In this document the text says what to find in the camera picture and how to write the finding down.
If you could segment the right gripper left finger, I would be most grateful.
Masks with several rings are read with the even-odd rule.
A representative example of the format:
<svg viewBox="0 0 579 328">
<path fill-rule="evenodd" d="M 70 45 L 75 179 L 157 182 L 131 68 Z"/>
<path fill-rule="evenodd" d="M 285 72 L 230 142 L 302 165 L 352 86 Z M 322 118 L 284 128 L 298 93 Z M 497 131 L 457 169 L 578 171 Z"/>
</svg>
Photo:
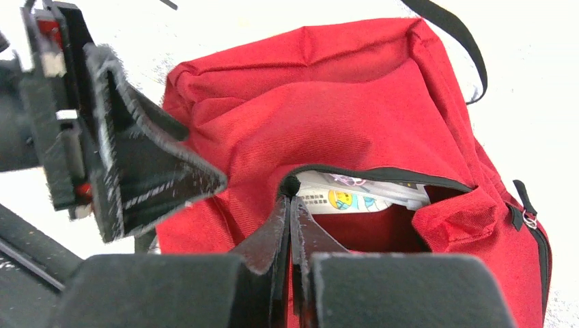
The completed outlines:
<svg viewBox="0 0 579 328">
<path fill-rule="evenodd" d="M 243 259 L 230 327 L 287 325 L 290 199 L 280 197 L 266 222 L 231 253 Z"/>
</svg>

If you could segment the red backpack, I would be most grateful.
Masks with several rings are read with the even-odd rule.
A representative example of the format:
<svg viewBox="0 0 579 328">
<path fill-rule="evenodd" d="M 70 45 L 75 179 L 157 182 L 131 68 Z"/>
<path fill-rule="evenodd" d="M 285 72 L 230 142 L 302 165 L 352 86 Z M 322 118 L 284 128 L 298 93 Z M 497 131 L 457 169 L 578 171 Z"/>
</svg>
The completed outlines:
<svg viewBox="0 0 579 328">
<path fill-rule="evenodd" d="M 488 84 L 472 34 L 431 1 L 409 18 L 307 26 L 184 61 L 164 110 L 186 145 L 223 171 L 226 190 L 158 225 L 166 254 L 229 251 L 262 226 L 305 171 L 425 186 L 431 204 L 316 215 L 347 249 L 469 254 L 500 284 L 519 327 L 542 327 L 551 249 L 524 185 L 505 188 L 476 140 L 468 101 L 437 29 Z"/>
</svg>

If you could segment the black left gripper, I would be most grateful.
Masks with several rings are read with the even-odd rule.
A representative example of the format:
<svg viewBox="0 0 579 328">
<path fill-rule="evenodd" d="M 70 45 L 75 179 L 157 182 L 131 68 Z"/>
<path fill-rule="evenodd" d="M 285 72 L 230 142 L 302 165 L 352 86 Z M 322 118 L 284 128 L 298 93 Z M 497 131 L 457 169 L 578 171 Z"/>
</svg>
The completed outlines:
<svg viewBox="0 0 579 328">
<path fill-rule="evenodd" d="M 1 28 L 1 171 L 41 167 L 54 209 L 76 220 L 93 208 L 107 243 L 225 189 L 226 175 L 182 143 L 187 130 L 91 44 L 79 7 L 2 1 L 1 17 L 18 22 Z"/>
</svg>

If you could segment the clear packaged stationery card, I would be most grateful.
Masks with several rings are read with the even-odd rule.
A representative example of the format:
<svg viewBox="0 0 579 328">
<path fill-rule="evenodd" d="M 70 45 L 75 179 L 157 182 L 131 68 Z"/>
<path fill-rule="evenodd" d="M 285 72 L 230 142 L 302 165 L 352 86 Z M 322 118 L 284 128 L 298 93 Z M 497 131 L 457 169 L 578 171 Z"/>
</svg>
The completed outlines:
<svg viewBox="0 0 579 328">
<path fill-rule="evenodd" d="M 418 210 L 431 204 L 423 184 L 380 182 L 339 174 L 297 174 L 298 196 L 314 215 L 376 213 L 393 205 Z"/>
</svg>

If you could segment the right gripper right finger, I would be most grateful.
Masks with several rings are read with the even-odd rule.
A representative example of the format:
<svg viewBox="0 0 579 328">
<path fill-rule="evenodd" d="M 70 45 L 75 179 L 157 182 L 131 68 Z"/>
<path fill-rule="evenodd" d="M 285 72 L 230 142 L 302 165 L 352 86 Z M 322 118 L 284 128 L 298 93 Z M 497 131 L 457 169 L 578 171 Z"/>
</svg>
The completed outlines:
<svg viewBox="0 0 579 328">
<path fill-rule="evenodd" d="M 317 252 L 347 253 L 348 250 L 315 221 L 301 197 L 291 200 L 290 238 L 294 313 L 299 317 L 301 327 L 314 327 L 316 310 L 310 278 L 312 255 Z"/>
</svg>

